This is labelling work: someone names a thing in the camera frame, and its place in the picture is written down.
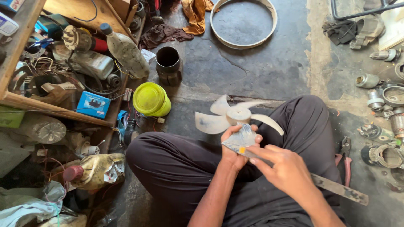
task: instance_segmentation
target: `black pants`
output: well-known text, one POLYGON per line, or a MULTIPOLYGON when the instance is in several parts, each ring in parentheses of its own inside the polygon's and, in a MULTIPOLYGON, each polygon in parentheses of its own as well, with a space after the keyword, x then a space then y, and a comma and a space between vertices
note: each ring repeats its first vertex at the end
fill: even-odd
MULTIPOLYGON (((262 124, 257 132, 263 136, 262 147, 273 144, 294 151, 303 157, 310 172, 341 182, 335 166, 328 110, 320 98, 312 95, 294 98, 280 105, 270 117, 285 134, 280 136, 272 127, 262 124)), ((126 156, 148 192, 170 205, 186 223, 215 174, 221 147, 168 133, 147 132, 132 141, 126 156)), ((343 219, 339 197, 322 192, 343 219)), ((312 223, 291 197, 248 163, 234 184, 223 226, 312 226, 312 223)))

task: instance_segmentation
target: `fan blade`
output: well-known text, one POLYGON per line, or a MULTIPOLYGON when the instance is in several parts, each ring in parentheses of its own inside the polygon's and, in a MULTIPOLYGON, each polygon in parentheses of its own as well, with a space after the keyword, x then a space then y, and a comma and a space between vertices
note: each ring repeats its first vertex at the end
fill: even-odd
POLYGON ((244 107, 244 108, 251 108, 254 106, 258 106, 261 104, 266 104, 269 103, 269 101, 247 101, 247 102, 242 102, 242 103, 237 103, 236 106, 244 107))
POLYGON ((195 112, 195 125, 200 131, 208 134, 218 134, 231 125, 225 116, 208 115, 195 112))
POLYGON ((225 116, 229 108, 227 95, 223 95, 210 106, 210 111, 214 114, 225 116))
POLYGON ((282 128, 278 125, 278 123, 276 123, 276 121, 274 121, 272 118, 268 117, 267 115, 252 114, 251 119, 259 120, 260 122, 271 126, 275 130, 277 130, 281 136, 283 136, 283 134, 285 134, 285 132, 282 130, 282 128))

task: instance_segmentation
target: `bottle cap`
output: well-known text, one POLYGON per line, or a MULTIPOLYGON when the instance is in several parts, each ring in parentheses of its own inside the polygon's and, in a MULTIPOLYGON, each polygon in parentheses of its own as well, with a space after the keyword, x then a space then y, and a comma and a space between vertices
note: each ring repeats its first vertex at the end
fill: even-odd
POLYGON ((112 28, 108 23, 102 23, 100 25, 100 29, 105 35, 109 35, 112 33, 112 28))
POLYGON ((84 169, 81 166, 71 166, 63 172, 63 179, 65 181, 72 181, 80 179, 83 176, 84 169))

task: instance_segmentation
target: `green box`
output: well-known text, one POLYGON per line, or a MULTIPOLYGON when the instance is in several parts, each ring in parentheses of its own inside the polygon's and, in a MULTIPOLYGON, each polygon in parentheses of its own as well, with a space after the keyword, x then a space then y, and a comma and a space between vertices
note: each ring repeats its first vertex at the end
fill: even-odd
MULTIPOLYGON (((8 106, 0 105, 0 112, 4 111, 21 111, 8 106)), ((21 113, 0 113, 0 127, 6 128, 19 128, 21 121, 23 120, 25 112, 21 113)))

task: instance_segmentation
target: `wooden shelf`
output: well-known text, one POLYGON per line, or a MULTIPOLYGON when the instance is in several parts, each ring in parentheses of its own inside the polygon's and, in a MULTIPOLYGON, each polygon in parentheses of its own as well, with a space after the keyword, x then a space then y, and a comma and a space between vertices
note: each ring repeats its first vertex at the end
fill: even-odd
MULTIPOLYGON (((0 65, 0 104, 23 110, 42 110, 43 112, 39 112, 46 115, 100 125, 102 126, 102 130, 92 137, 92 143, 98 144, 105 139, 105 142, 100 146, 100 149, 102 153, 107 153, 113 135, 113 130, 111 130, 110 127, 114 127, 116 124, 116 118, 120 112, 123 97, 119 97, 111 102, 107 115, 105 116, 105 119, 102 120, 7 91, 7 86, 12 80, 15 67, 24 50, 26 42, 34 30, 35 23, 43 8, 51 13, 60 13, 81 24, 83 27, 94 29, 99 32, 99 25, 107 22, 111 25, 114 31, 129 36, 136 44, 139 43, 146 17, 142 19, 141 27, 136 32, 136 37, 133 37, 108 0, 95 0, 95 3, 98 8, 98 15, 96 19, 91 22, 83 22, 74 18, 79 17, 82 19, 89 19, 90 17, 93 17, 95 15, 95 8, 91 1, 26 0, 22 4, 20 10, 14 15, 14 17, 12 17, 20 27, 17 32, 11 36, 12 40, 2 46, 7 52, 7 57, 4 63, 0 65)), ((127 82, 128 77, 126 76, 122 81, 122 88, 119 90, 118 95, 125 92, 127 82)))
POLYGON ((68 118, 72 120, 87 122, 91 124, 97 124, 102 126, 114 126, 115 122, 108 122, 105 120, 101 120, 98 118, 93 118, 81 113, 77 113, 74 111, 69 111, 68 109, 64 109, 58 106, 54 106, 51 104, 43 103, 41 101, 37 101, 34 99, 30 99, 21 95, 17 95, 6 91, 6 95, 3 100, 0 100, 0 103, 3 105, 15 107, 18 109, 25 109, 25 110, 51 110, 51 111, 66 111, 66 112, 51 112, 51 111, 44 111, 44 114, 52 115, 56 117, 68 118))
POLYGON ((0 99, 7 91, 8 83, 15 71, 25 44, 34 30, 34 25, 45 2, 46 0, 25 1, 13 16, 13 20, 19 25, 19 29, 11 36, 12 40, 2 46, 7 52, 7 57, 0 67, 0 99))

